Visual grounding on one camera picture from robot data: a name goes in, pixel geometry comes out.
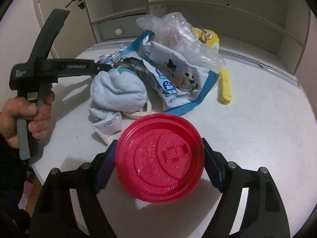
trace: drawer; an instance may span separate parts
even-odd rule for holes
[[[103,40],[139,36],[143,29],[137,25],[136,20],[141,16],[143,15],[127,16],[100,23]]]

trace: human hand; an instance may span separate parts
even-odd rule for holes
[[[7,143],[14,149],[19,148],[16,132],[16,117],[33,116],[28,129],[36,139],[42,139],[48,132],[48,125],[51,120],[52,102],[55,99],[53,91],[46,98],[46,104],[41,108],[28,102],[24,97],[9,99],[3,106],[0,113],[0,133]]]

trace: yellow object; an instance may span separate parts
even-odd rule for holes
[[[217,52],[219,51],[220,40],[215,32],[204,28],[194,28],[194,31],[200,42],[215,48]]]
[[[221,101],[227,105],[232,100],[230,74],[228,70],[221,69],[219,75],[221,77]]]

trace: door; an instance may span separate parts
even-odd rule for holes
[[[65,9],[70,1],[34,0],[40,26],[43,26],[43,21],[47,20],[53,9]],[[96,43],[86,9],[80,9],[78,7],[80,3],[80,1],[73,2],[67,8],[71,12],[51,51],[56,58],[75,58]]]

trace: wooden floor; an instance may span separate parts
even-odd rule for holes
[[[28,204],[25,209],[30,214],[30,216],[33,215],[36,201],[40,195],[41,190],[42,190],[42,184],[40,183],[39,179],[36,177],[33,182],[33,189],[32,189],[31,196],[28,199]]]

